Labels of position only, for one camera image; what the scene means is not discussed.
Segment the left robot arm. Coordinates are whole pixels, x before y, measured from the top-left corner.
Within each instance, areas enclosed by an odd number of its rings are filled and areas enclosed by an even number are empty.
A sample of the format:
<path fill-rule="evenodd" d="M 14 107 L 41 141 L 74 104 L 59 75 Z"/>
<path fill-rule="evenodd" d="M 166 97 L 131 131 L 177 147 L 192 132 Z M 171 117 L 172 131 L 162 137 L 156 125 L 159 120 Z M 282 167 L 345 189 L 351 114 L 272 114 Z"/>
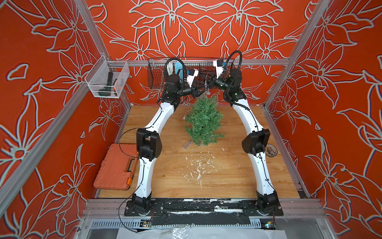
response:
<path fill-rule="evenodd" d="M 165 88 L 158 101 L 159 108 L 150 123 L 136 132 L 136 146 L 140 160 L 137 188 L 132 194 L 133 209 L 140 215 L 151 211 L 152 177 L 156 160 L 162 152 L 160 134 L 170 116 L 181 102 L 181 97 L 199 93 L 197 87 L 187 83 L 189 76 L 184 62 L 169 58 L 164 66 Z"/>

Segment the small green christmas tree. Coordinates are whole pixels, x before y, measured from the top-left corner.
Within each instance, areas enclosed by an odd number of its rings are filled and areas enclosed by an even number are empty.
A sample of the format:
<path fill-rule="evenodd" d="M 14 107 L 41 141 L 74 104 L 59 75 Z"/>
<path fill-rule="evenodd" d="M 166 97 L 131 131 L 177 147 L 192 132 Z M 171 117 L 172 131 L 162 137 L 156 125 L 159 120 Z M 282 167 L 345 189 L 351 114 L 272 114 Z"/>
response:
<path fill-rule="evenodd" d="M 224 137 L 217 131 L 221 128 L 223 114 L 217 109 L 218 97 L 212 96 L 197 99 L 186 115 L 185 130 L 191 140 L 198 146 L 207 146 Z"/>

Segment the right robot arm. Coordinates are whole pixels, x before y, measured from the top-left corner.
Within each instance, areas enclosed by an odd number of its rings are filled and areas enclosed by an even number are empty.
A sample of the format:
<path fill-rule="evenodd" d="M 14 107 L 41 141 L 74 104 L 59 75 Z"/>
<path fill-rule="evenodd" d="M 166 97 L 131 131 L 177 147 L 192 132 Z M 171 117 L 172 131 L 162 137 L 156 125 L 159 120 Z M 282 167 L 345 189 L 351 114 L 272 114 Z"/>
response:
<path fill-rule="evenodd" d="M 260 215 L 267 216 L 280 207 L 266 162 L 266 146 L 271 133 L 256 119 L 241 88 L 242 61 L 240 50 L 232 52 L 225 64 L 221 59 L 215 61 L 216 76 L 210 80 L 209 87 L 223 91 L 223 99 L 237 112 L 245 127 L 247 136 L 242 140 L 242 148 L 250 157 L 256 177 L 256 210 Z"/>

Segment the clear bulb string lights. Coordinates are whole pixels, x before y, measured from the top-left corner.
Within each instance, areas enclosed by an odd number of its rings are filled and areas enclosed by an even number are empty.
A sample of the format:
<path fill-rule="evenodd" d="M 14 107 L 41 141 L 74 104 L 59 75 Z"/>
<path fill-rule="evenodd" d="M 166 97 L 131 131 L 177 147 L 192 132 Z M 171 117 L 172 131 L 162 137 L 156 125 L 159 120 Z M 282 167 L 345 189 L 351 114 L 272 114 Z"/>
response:
<path fill-rule="evenodd" d="M 214 88 L 213 76 L 208 73 L 202 74 L 202 79 L 204 80 L 204 91 L 203 97 L 209 97 L 211 95 L 210 90 Z"/>

